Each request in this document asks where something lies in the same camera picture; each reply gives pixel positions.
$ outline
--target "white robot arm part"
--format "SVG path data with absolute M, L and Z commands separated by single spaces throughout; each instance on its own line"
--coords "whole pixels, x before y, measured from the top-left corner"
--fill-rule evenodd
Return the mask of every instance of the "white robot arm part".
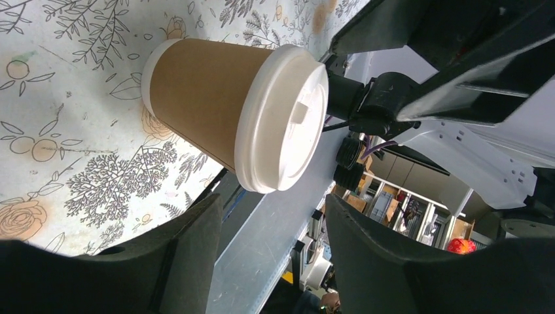
M 474 189 L 494 209 L 524 207 L 534 194 L 534 168 L 497 150 L 464 126 L 424 120 L 394 141 L 430 158 Z

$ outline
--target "floral tablecloth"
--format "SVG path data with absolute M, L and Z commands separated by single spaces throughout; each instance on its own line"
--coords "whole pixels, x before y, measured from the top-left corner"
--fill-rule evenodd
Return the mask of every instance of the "floral tablecloth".
M 222 166 L 143 108 L 149 54 L 195 37 L 319 58 L 366 2 L 0 0 L 0 239 L 96 254 L 180 215 Z

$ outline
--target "table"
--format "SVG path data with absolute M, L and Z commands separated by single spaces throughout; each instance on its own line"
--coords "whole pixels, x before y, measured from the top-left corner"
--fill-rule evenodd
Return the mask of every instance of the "table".
M 344 76 L 368 82 L 373 53 L 348 58 Z M 329 69 L 343 72 L 343 60 L 329 60 Z M 333 118 L 330 124 L 339 123 Z M 300 180 L 290 189 L 268 195 L 246 193 L 226 174 L 214 193 L 224 200 L 224 212 L 237 204 L 224 221 L 218 259 L 214 267 L 207 313 L 257 313 L 286 268 L 295 241 L 302 238 L 313 211 L 332 183 L 335 155 L 348 130 L 322 134 L 314 157 Z
M 319 58 L 366 2 L 0 0 L 0 239 L 97 254 L 181 214 L 220 172 L 143 108 L 141 71 L 166 39 Z

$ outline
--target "white plastic lid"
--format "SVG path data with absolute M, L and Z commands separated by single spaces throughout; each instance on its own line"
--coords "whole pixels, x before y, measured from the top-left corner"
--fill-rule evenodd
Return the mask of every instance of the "white plastic lid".
M 325 66 L 303 48 L 270 54 L 247 95 L 235 139 L 241 185 L 259 193 L 294 185 L 316 150 L 328 103 Z

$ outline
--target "paper coffee cup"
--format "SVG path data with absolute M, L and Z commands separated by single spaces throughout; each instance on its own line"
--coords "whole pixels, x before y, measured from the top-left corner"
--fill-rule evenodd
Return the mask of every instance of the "paper coffee cup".
M 328 80 L 325 66 L 297 46 L 173 39 L 147 60 L 141 93 L 153 116 L 245 189 L 269 193 L 294 185 L 312 158 Z

